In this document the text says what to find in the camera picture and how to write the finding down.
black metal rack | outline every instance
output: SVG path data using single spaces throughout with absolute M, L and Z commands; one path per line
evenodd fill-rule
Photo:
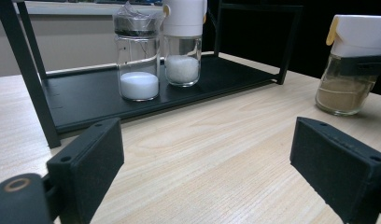
M 0 19 L 50 148 L 61 145 L 61 134 L 88 128 L 103 119 L 131 119 L 267 83 L 283 84 L 303 8 L 227 4 L 220 0 L 214 54 L 202 57 L 201 78 L 197 84 L 189 88 L 174 87 L 167 83 L 164 76 L 160 76 L 160 95 L 152 101 L 139 103 L 120 97 L 115 66 L 47 75 L 26 5 L 22 1 L 14 2 L 27 38 L 11 0 L 0 0 Z M 221 21 L 227 9 L 294 14 L 278 74 L 266 73 L 219 57 Z

light wood tabletop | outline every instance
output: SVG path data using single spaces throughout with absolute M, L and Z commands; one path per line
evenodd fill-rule
M 342 223 L 290 165 L 295 122 L 321 120 L 381 151 L 381 96 L 337 117 L 316 108 L 318 83 L 288 71 L 284 85 L 123 122 L 125 162 L 92 223 Z M 45 175 L 46 162 L 75 138 L 50 149 L 22 77 L 0 77 L 0 182 Z

seasoning jar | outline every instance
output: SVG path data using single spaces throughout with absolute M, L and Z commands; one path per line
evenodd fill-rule
M 207 0 L 163 0 L 164 68 L 167 81 L 189 87 L 200 77 Z
M 327 37 L 332 43 L 316 105 L 333 115 L 354 115 L 381 75 L 381 16 L 335 15 Z
M 124 99 L 146 101 L 159 95 L 162 19 L 162 12 L 140 13 L 129 2 L 113 15 L 120 95 Z

window sill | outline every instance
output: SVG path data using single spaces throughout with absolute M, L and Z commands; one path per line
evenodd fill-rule
M 96 3 L 56 3 L 25 1 L 30 15 L 112 15 L 122 5 Z M 156 12 L 162 7 L 133 6 L 138 11 Z

transparent container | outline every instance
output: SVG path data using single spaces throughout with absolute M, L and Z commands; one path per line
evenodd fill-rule
M 142 14 L 129 2 L 113 15 L 120 95 L 133 101 L 159 95 L 160 39 L 164 16 Z
M 201 36 L 164 36 L 164 68 L 167 81 L 174 86 L 189 87 L 200 77 Z
M 341 68 L 341 58 L 330 54 L 317 90 L 316 105 L 333 115 L 354 115 L 362 109 L 378 76 L 343 76 Z

